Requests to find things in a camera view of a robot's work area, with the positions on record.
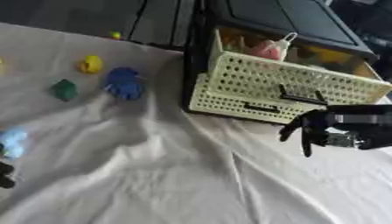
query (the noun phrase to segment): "green toy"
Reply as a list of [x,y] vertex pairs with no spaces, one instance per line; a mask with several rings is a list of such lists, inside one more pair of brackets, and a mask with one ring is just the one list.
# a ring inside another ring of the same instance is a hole
[[78,95],[76,85],[69,80],[59,81],[51,87],[51,90],[54,96],[63,102],[69,102]]

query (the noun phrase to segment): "black storage cabinet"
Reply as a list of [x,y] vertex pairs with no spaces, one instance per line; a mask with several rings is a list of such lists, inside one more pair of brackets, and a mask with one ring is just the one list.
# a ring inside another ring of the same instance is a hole
[[191,111],[189,103],[198,74],[207,72],[214,29],[219,26],[277,37],[296,32],[297,44],[351,53],[369,61],[376,59],[372,51],[317,0],[196,0],[184,53],[181,106],[187,112],[201,113]]

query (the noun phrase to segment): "cream plastic basket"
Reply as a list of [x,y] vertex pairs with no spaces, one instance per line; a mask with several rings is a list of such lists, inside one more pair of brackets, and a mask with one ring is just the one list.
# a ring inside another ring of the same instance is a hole
[[347,74],[227,52],[216,31],[209,71],[199,75],[190,109],[288,123],[326,104],[375,103],[391,89],[366,62]]

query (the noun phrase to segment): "small toy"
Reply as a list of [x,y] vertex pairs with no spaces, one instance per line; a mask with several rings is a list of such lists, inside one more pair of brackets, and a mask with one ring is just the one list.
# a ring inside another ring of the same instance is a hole
[[71,101],[77,94],[76,85],[69,80],[61,80],[51,87],[52,93],[63,102]]
[[112,39],[121,39],[121,38],[122,38],[122,35],[121,35],[121,33],[120,33],[119,31],[112,31],[112,32],[110,33],[110,37],[111,37]]
[[143,92],[143,86],[138,72],[130,67],[118,67],[113,69],[105,81],[105,90],[114,97],[124,100],[136,100]]
[[97,74],[103,68],[103,61],[96,55],[88,55],[86,58],[79,62],[79,69],[84,74]]
[[261,58],[284,61],[291,41],[296,37],[297,34],[295,32],[291,32],[277,42],[272,40],[265,40],[259,45],[250,49],[248,53]]
[[0,131],[0,150],[6,158],[20,158],[25,148],[20,144],[27,138],[27,133],[21,129]]

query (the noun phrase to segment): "yellow toy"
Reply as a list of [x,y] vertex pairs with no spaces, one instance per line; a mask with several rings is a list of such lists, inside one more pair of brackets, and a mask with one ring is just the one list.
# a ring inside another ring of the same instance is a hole
[[103,61],[96,55],[88,55],[79,63],[79,69],[84,74],[97,74],[103,68]]
[[119,31],[112,31],[110,33],[110,36],[112,37],[112,39],[121,39],[121,33]]

